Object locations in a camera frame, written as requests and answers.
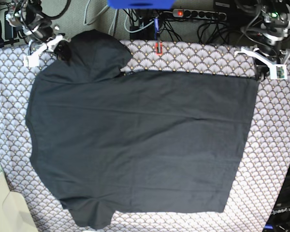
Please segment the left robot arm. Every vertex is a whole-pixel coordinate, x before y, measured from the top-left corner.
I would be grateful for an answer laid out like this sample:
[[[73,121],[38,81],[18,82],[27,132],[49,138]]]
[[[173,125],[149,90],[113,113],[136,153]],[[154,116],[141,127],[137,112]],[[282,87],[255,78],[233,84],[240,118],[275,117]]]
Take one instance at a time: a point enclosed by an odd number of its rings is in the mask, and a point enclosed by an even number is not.
[[[262,77],[286,80],[290,49],[283,50],[282,44],[290,36],[290,0],[251,0],[248,5],[236,0],[235,4],[253,17],[240,32],[254,45],[242,46],[234,54],[253,58]]]

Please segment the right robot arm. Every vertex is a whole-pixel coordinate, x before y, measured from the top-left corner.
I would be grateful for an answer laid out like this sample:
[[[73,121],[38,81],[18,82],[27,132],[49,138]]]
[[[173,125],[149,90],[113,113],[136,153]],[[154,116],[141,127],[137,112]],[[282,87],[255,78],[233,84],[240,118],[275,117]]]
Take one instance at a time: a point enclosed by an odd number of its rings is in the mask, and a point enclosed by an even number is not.
[[[54,53],[57,58],[68,61],[72,55],[68,46],[71,40],[64,33],[55,33],[58,27],[53,27],[52,21],[61,18],[70,4],[70,0],[66,1],[58,15],[49,16],[43,13],[40,0],[13,0],[5,19],[10,26],[22,28],[29,44],[37,43],[42,52]]]

